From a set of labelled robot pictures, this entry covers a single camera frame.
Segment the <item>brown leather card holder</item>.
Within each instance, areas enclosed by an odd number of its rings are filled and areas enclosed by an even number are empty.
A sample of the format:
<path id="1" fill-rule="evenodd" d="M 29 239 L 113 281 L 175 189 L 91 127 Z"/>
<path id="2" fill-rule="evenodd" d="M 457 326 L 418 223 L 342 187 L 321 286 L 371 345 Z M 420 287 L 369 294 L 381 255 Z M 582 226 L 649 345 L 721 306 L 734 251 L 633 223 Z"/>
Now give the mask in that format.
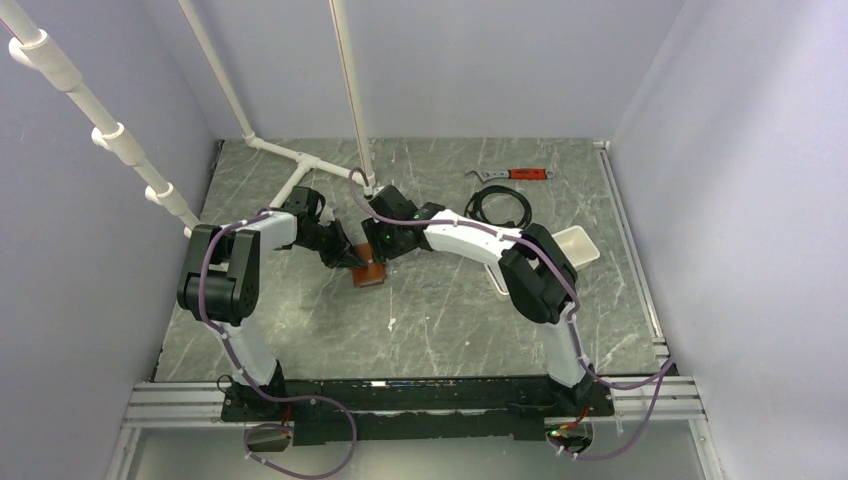
<path id="1" fill-rule="evenodd" d="M 366 263 L 365 267 L 351 270 L 354 287 L 368 288 L 382 285 L 386 279 L 385 267 L 377 261 L 372 247 L 368 243 L 360 243 L 354 248 Z"/>

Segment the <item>red handled adjustable wrench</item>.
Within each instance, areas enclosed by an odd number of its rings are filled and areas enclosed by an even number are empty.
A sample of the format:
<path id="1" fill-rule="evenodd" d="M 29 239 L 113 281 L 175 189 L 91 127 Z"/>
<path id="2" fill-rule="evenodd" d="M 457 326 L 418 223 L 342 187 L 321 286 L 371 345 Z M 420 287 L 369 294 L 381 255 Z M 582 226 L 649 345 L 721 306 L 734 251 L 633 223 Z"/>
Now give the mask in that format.
<path id="1" fill-rule="evenodd" d="M 481 182 L 489 182 L 500 179 L 510 180 L 548 180 L 555 177 L 552 170 L 544 168 L 511 168 L 506 170 L 481 170 L 468 168 L 465 175 L 473 175 Z"/>

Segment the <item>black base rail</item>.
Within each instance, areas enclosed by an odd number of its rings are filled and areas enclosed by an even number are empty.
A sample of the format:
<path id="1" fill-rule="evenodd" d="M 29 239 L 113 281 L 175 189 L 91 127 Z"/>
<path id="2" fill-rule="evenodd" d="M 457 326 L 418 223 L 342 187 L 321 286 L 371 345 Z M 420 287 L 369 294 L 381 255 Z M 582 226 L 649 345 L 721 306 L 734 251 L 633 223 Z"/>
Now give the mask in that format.
<path id="1" fill-rule="evenodd" d="M 297 446 L 351 438 L 542 441 L 557 420 L 614 413 L 608 388 L 593 381 L 588 403 L 576 407 L 547 375 L 279 380 L 261 394 L 238 383 L 223 392 L 223 422 L 285 424 Z"/>

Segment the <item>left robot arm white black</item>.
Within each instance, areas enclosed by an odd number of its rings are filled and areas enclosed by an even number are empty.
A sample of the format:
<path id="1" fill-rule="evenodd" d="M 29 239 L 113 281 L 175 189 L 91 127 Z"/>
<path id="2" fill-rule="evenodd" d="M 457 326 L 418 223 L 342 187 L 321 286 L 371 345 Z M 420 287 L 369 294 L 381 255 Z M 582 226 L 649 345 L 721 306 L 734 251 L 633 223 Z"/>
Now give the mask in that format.
<path id="1" fill-rule="evenodd" d="M 325 206 L 318 191 L 296 187 L 280 208 L 227 226 L 200 224 L 190 236 L 177 304 L 217 336 L 233 380 L 255 385 L 247 404 L 264 420 L 279 417 L 288 402 L 286 390 L 273 383 L 282 379 L 279 362 L 253 319 L 264 257 L 297 246 L 317 253 L 330 269 L 367 265 L 338 220 L 321 220 Z"/>

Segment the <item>aluminium frame rails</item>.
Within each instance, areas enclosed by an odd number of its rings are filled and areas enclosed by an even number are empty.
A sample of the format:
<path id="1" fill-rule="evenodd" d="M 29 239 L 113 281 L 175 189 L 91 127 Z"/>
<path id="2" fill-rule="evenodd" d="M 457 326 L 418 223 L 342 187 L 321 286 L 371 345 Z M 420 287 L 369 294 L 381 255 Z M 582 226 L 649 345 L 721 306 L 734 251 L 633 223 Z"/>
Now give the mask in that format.
<path id="1" fill-rule="evenodd" d="M 416 205 L 395 187 L 370 187 L 358 203 L 367 250 L 383 263 L 415 250 L 452 253 L 482 264 L 497 293 L 538 329 L 547 370 L 542 375 L 457 378 L 288 380 L 248 316 L 259 297 L 259 260 L 275 245 L 303 244 L 321 196 L 300 189 L 284 208 L 272 207 L 230 226 L 202 225 L 191 239 L 178 291 L 180 307 L 209 326 L 232 371 L 223 385 L 143 383 L 132 399 L 141 408 L 123 426 L 108 470 L 129 475 L 137 442 L 151 428 L 231 426 L 244 432 L 248 460 L 262 463 L 261 432 L 290 445 L 349 440 L 415 440 L 509 436 L 545 441 L 575 461 L 596 461 L 592 419 L 636 423 L 640 438 L 653 419 L 685 421 L 703 474 L 723 471 L 695 382 L 666 358 L 642 377 L 597 373 L 579 338 L 575 315 L 578 271 L 600 253 L 579 226 L 551 233 L 530 222 L 492 224 L 469 211 Z"/>

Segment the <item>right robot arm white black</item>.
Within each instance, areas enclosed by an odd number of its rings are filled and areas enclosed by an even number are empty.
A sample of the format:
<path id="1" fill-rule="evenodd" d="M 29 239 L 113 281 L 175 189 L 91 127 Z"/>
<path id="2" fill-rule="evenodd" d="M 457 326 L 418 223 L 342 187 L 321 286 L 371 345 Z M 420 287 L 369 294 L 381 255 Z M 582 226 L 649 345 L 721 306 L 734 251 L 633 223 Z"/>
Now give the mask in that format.
<path id="1" fill-rule="evenodd" d="M 545 227 L 497 227 L 432 202 L 416 207 L 394 186 L 371 199 L 351 194 L 369 216 L 363 229 L 379 261 L 422 249 L 474 260 L 493 273 L 513 307 L 536 326 L 555 409 L 574 415 L 588 404 L 594 370 L 576 333 L 577 273 Z"/>

